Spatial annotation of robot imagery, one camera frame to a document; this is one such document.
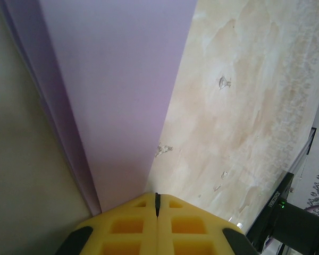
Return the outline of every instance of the black stand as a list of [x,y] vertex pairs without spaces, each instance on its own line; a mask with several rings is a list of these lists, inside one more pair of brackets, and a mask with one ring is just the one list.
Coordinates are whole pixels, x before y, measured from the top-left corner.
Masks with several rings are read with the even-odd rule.
[[271,236],[303,255],[319,254],[319,217],[286,202],[292,179],[287,173],[247,233],[258,252]]

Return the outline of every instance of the yellow plastic object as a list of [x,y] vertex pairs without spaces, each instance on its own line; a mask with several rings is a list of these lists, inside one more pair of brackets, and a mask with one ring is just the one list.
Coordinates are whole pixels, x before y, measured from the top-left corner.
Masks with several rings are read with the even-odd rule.
[[155,194],[144,194],[78,225],[93,228],[80,255],[155,255]]
[[158,255],[234,255],[222,230],[241,230],[172,195],[161,195],[157,219]]
[[79,224],[93,229],[80,255],[234,255],[222,230],[242,233],[235,225],[171,195],[160,202],[158,217],[148,193]]

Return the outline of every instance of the black edge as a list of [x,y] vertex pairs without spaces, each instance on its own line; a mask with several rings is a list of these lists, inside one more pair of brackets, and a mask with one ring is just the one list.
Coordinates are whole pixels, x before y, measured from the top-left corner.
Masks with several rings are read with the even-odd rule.
[[62,243],[55,255],[79,255],[94,229],[86,226],[73,231]]
[[306,155],[309,154],[310,148],[312,147],[312,143],[313,143],[313,140],[314,140],[315,132],[317,132],[317,129],[315,127],[313,127],[313,128],[311,128],[311,131],[313,131],[312,139],[311,139],[311,142],[309,143],[309,147],[308,147],[308,151],[306,152]]
[[160,215],[160,207],[161,207],[161,194],[155,194],[155,209],[156,209],[156,216]]
[[224,228],[222,232],[235,255],[258,255],[245,235],[231,228]]
[[283,254],[283,250],[285,249],[285,244],[283,243],[278,251],[278,253],[276,255],[282,255]]

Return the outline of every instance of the damaged wall surface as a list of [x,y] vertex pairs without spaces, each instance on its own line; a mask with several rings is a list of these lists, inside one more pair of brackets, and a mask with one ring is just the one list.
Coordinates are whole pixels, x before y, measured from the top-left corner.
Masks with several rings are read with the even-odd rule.
[[148,190],[246,231],[318,104],[319,0],[199,0]]

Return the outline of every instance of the beige wall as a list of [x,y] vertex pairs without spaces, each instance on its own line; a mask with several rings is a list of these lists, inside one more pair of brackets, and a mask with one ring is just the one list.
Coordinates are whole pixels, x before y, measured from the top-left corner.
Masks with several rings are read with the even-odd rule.
[[89,216],[0,16],[0,254],[52,254]]
[[149,186],[246,231],[318,104],[319,0],[198,0]]

